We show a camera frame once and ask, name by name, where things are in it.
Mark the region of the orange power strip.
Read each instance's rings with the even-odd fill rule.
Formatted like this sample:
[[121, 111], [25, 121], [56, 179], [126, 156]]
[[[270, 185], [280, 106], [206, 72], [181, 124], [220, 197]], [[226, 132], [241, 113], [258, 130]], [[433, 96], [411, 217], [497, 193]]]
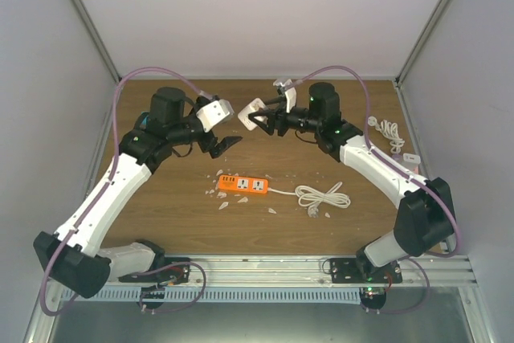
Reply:
[[239, 194], [266, 194], [268, 192], [268, 180], [222, 174], [218, 178], [218, 188]]

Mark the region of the blue plug adapter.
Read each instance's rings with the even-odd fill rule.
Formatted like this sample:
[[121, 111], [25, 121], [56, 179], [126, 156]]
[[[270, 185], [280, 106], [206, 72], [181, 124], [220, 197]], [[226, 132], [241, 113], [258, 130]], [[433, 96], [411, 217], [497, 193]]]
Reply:
[[140, 116], [139, 128], [144, 129], [147, 125], [148, 115], [142, 114]]

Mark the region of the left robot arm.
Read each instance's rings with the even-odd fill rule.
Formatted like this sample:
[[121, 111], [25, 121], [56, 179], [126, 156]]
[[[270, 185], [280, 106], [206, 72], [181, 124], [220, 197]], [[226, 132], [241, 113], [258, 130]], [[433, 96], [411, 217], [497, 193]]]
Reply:
[[55, 280], [83, 298], [124, 276], [155, 282], [165, 274], [164, 252], [148, 241], [102, 248], [117, 216], [178, 146], [197, 144], [211, 158], [220, 157], [241, 138], [218, 139], [213, 129], [234, 115], [230, 102], [214, 96], [191, 100], [179, 88], [159, 88], [149, 110], [116, 141], [112, 161], [93, 191], [54, 233], [33, 242], [45, 281]]

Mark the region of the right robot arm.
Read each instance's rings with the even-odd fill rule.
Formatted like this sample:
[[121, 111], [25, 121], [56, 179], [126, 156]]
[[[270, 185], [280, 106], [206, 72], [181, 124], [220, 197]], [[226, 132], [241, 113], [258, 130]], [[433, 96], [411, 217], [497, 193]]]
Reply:
[[364, 131], [343, 118], [332, 84], [312, 84], [306, 108], [297, 106], [294, 88], [276, 87], [276, 98], [267, 102], [257, 98], [240, 111], [243, 125], [281, 137], [289, 130], [312, 133], [322, 152], [365, 177], [398, 211], [392, 231], [357, 251], [359, 279], [372, 283], [393, 261], [423, 255], [456, 235], [449, 185], [441, 178], [429, 180], [412, 172], [372, 144]]

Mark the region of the purple power strip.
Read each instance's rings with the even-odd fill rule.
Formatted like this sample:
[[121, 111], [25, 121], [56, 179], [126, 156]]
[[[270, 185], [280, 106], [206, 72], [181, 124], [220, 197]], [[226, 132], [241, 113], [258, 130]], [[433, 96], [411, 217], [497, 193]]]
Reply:
[[402, 163], [402, 155], [401, 154], [393, 154], [391, 158], [396, 161], [397, 163]]

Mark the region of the pink white charger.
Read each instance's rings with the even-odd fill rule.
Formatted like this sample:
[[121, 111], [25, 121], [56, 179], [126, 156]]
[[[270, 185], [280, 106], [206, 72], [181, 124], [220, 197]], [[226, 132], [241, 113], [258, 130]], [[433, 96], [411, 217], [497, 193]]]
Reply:
[[421, 164], [421, 158], [417, 154], [404, 153], [402, 155], [402, 165], [409, 170], [415, 171]]

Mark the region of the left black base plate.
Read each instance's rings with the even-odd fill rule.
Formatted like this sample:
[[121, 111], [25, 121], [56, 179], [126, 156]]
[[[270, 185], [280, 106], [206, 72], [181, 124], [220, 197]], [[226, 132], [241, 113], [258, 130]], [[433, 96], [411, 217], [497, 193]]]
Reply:
[[173, 267], [153, 273], [151, 275], [129, 274], [120, 277], [121, 283], [151, 283], [157, 285], [183, 284], [189, 281], [189, 262], [187, 257], [161, 257], [154, 261], [150, 266], [150, 271], [155, 271], [160, 267], [166, 267], [173, 264]]

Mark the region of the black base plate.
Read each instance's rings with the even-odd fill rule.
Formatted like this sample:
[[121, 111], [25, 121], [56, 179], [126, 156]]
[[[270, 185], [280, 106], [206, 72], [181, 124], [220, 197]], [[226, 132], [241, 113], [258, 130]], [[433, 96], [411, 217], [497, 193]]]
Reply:
[[330, 275], [333, 284], [401, 284], [401, 268], [389, 263], [372, 273], [363, 273], [355, 257], [332, 257], [321, 264], [323, 273]]
[[150, 266], [150, 271], [155, 271], [160, 267], [166, 267], [173, 264], [173, 267], [153, 273], [151, 275], [129, 274], [120, 277], [121, 283], [151, 283], [157, 285], [183, 284], [189, 281], [189, 262], [187, 257], [161, 257], [154, 261]]

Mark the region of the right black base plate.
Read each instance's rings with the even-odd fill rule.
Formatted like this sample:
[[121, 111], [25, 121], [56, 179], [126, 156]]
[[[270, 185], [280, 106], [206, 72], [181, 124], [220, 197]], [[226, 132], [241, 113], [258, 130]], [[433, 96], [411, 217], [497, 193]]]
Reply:
[[323, 273], [330, 275], [333, 284], [401, 284], [401, 268], [389, 263], [372, 273], [363, 273], [355, 257], [332, 257], [321, 264]]

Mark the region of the aluminium rail frame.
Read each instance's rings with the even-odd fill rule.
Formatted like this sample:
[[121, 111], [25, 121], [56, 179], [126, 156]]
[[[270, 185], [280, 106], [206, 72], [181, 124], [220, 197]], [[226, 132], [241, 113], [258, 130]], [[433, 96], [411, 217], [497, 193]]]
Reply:
[[206, 288], [356, 288], [333, 284], [319, 255], [196, 255], [190, 302], [80, 300], [58, 317], [35, 310], [27, 342], [494, 342], [496, 335], [464, 256], [399, 264], [403, 281], [380, 312], [360, 304], [210, 303]]

